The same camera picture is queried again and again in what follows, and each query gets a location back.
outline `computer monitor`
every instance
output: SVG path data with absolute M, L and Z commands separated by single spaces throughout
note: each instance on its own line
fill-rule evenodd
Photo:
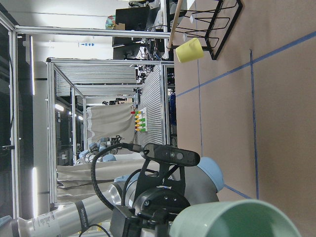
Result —
M 146 29 L 149 10 L 149 6 L 117 9 L 115 23 L 125 24 L 126 31 L 143 31 Z

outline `workstation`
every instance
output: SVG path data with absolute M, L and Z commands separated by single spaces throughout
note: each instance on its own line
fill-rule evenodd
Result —
M 313 236 L 312 2 L 84 4 L 2 3 L 1 236 Z

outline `aluminum frame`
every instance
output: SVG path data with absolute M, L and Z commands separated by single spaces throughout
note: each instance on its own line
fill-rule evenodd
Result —
M 12 159 L 12 192 L 13 192 L 13 217 L 20 216 L 20 175 L 19 175 L 19 128 L 18 128 L 18 80 L 17 80 L 17 34 L 59 34 L 59 35 L 83 35 L 83 36 L 112 36 L 112 37 L 130 37 L 130 38 L 153 38 L 153 39 L 168 39 L 170 33 L 168 32 L 140 32 L 140 31 L 113 31 L 101 29 L 71 29 L 71 28 L 56 28 L 56 27 L 29 27 L 29 26 L 15 26 L 2 12 L 0 12 L 0 24 L 2 24 L 9 31 L 9 54 L 11 57 L 10 65 L 10 115 L 13 118 L 13 126 L 11 129 L 11 144 L 15 149 L 11 151 Z M 97 60 L 92 60 L 93 63 L 100 63 Z M 101 64 L 152 64 L 159 65 L 161 62 L 155 61 L 133 61 L 133 60 L 112 60 L 102 62 Z M 49 170 L 49 187 L 50 187 L 50 203 L 57 202 L 57 173 L 56 173 L 56 118 L 55 118 L 55 70 L 58 70 L 58 60 L 47 65 L 48 77 L 48 170 Z M 83 113 L 84 126 L 86 130 L 86 98 L 83 97 L 85 104 L 85 111 Z
M 20 159 L 19 159 L 19 86 L 17 79 L 17 34 L 9 31 L 9 54 L 10 54 L 10 116 L 11 127 L 11 170 L 12 170 L 12 201 L 13 218 L 20 216 Z
M 56 150 L 56 117 L 55 117 L 55 70 L 52 64 L 47 65 L 48 80 L 48 170 L 50 203 L 57 202 L 57 150 Z
M 15 25 L 2 12 L 0 12 L 0 24 L 6 27 L 8 31 L 15 30 Z
M 77 128 L 76 128 L 76 89 L 74 87 L 71 87 L 71 104 L 72 104 L 72 124 L 73 124 L 73 159 L 74 164 L 76 164 L 77 161 Z
M 76 86 L 68 79 L 68 77 L 54 64 L 54 70 L 56 72 L 58 72 L 62 77 L 63 79 L 65 79 L 66 82 L 68 82 L 68 84 L 71 86 L 71 88 L 74 88 L 75 91 L 82 97 L 84 98 L 84 95 L 76 88 Z
M 159 74 L 160 74 L 160 97 L 162 99 L 161 101 L 161 111 L 164 111 L 164 113 L 161 113 L 161 133 L 162 133 L 162 143 L 163 144 L 169 144 L 167 139 L 167 120 L 166 120 L 166 109 L 168 108 L 168 98 L 166 97 L 165 93 L 165 77 L 163 73 L 164 66 L 162 64 L 159 65 Z
M 55 34 L 55 35 L 80 35 L 80 36 L 112 36 L 130 38 L 168 39 L 169 32 L 153 31 L 119 31 L 85 28 L 59 28 L 59 27 L 36 27 L 15 26 L 15 31 L 21 34 Z
M 54 63 L 56 66 L 67 63 L 67 66 L 102 66 L 102 65 L 168 65 L 173 64 L 173 61 L 150 61 L 150 60 L 98 60 L 98 59 L 68 59 L 68 58 L 50 58 L 49 62 Z
M 170 121 L 169 121 L 169 109 L 168 109 L 168 75 L 167 75 L 167 68 L 174 67 L 174 65 L 163 65 L 163 83 L 164 83 L 164 96 L 165 96 L 165 131 L 166 131 L 166 144 L 170 145 L 170 132 L 169 132 L 169 127 L 170 127 Z
M 83 133 L 83 139 L 84 139 L 84 143 L 83 143 L 83 148 L 85 150 L 88 150 L 88 135 L 87 135 L 87 131 L 88 131 L 88 126 L 87 126 L 87 101 L 86 98 L 83 97 L 83 127 L 84 127 L 84 133 Z

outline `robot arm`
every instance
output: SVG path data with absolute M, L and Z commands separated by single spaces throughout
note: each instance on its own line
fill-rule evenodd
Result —
M 123 146 L 133 151 L 141 150 L 140 146 L 135 144 L 115 144 L 96 155 L 92 166 L 95 166 L 98 157 L 117 146 Z M 130 204 L 131 207 L 120 206 L 119 188 L 117 185 L 111 185 L 101 195 L 114 207 L 114 211 L 111 210 L 113 208 L 104 205 L 99 194 L 30 220 L 17 218 L 8 221 L 0 228 L 0 236 L 66 237 L 80 230 L 86 230 L 93 223 L 111 219 L 110 230 L 114 237 L 140 237 L 141 232 L 146 229 L 147 232 L 156 229 L 157 233 L 153 236 L 164 237 L 164 233 L 168 231 L 168 221 L 173 220 L 177 213 L 190 205 L 183 195 L 185 190 L 184 166 L 190 165 L 189 168 L 197 168 L 195 165 L 199 163 L 200 158 L 194 152 L 156 144 L 149 144 L 143 150 L 145 151 L 143 157 L 146 161 L 137 182 L 133 186 L 129 186 L 129 195 L 125 199 L 126 205 Z M 145 174 L 151 160 L 160 164 L 159 175 L 156 177 Z M 175 176 L 175 179 L 182 179 L 180 182 L 168 178 L 172 175 L 169 171 L 171 166 L 179 167 L 180 177 Z M 92 180 L 95 179 L 93 169 L 92 167 Z

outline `white curtain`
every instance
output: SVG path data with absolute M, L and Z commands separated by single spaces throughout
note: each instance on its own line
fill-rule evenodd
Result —
M 96 164 L 96 180 L 100 190 L 105 191 L 113 180 L 123 175 L 129 175 L 144 164 L 144 159 L 129 159 Z M 91 183 L 91 164 L 75 166 L 57 166 L 58 202 L 75 202 L 95 195 Z M 150 162 L 149 169 L 159 170 L 156 162 Z
M 101 137 L 120 135 L 122 142 L 134 141 L 133 103 L 94 106 L 87 109 L 88 143 L 97 142 Z

